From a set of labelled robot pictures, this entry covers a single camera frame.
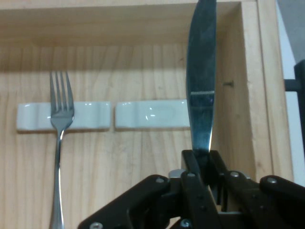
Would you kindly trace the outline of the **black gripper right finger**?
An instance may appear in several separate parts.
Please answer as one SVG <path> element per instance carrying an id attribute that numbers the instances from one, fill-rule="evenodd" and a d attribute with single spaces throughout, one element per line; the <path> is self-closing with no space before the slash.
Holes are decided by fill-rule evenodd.
<path id="1" fill-rule="evenodd" d="M 236 170 L 228 170 L 217 151 L 210 152 L 215 173 L 216 203 L 225 213 L 240 214 L 242 223 L 254 229 L 303 229 L 305 188 L 287 179 L 268 175 L 259 182 Z"/>

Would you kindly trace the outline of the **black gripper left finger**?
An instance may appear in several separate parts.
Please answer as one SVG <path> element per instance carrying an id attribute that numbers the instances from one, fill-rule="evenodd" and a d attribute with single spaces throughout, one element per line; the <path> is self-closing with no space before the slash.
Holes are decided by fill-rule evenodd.
<path id="1" fill-rule="evenodd" d="M 83 220 L 80 229 L 217 229 L 219 215 L 209 185 L 217 185 L 219 153 L 184 150 L 175 177 L 151 175 Z"/>

